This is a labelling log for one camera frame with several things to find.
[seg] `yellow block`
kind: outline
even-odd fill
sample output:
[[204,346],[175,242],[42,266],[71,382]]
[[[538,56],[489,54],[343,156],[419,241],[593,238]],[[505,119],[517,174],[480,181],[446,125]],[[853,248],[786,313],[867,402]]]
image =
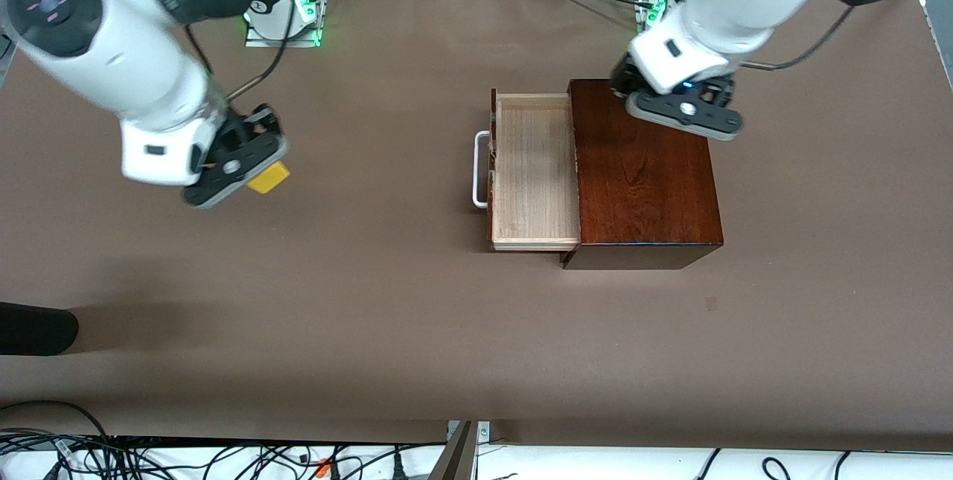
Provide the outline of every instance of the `yellow block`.
[[245,186],[260,194],[266,194],[273,191],[275,186],[280,185],[290,174],[292,172],[285,167],[285,164],[276,161],[275,164],[269,165],[265,171],[258,173],[258,177],[245,182]]

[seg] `gray floor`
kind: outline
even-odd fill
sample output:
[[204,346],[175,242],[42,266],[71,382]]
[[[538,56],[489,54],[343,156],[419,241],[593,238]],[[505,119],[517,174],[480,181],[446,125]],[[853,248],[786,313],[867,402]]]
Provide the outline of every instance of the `gray floor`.
[[926,0],[926,13],[940,47],[946,76],[953,77],[953,0]]

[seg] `black circular cap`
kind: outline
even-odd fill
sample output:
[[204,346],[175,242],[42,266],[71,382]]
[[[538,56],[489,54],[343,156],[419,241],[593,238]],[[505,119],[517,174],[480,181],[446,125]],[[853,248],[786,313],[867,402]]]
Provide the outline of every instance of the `black circular cap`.
[[58,57],[85,54],[99,31],[102,0],[7,0],[10,26],[31,45]]

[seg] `wooden box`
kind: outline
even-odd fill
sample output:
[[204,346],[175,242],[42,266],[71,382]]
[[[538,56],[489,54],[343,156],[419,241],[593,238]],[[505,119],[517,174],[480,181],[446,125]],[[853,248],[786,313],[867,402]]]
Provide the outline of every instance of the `wooden box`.
[[681,269],[721,247],[708,141],[626,113],[606,80],[493,92],[487,209],[496,250],[566,269]]

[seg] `white handle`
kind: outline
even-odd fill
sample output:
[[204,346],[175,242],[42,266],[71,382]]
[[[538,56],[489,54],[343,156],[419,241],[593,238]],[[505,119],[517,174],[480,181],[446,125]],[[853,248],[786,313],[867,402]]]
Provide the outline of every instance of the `white handle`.
[[474,136],[474,192],[473,192],[473,200],[474,200],[474,206],[476,206],[476,208],[487,208],[488,206],[490,206],[490,203],[489,203],[489,202],[480,201],[480,199],[477,198],[477,182],[479,181],[479,172],[477,172],[477,169],[479,169],[479,141],[482,140],[483,138],[489,138],[489,137],[490,137],[490,131],[489,131],[489,130],[481,130],[481,131],[477,132],[476,136]]

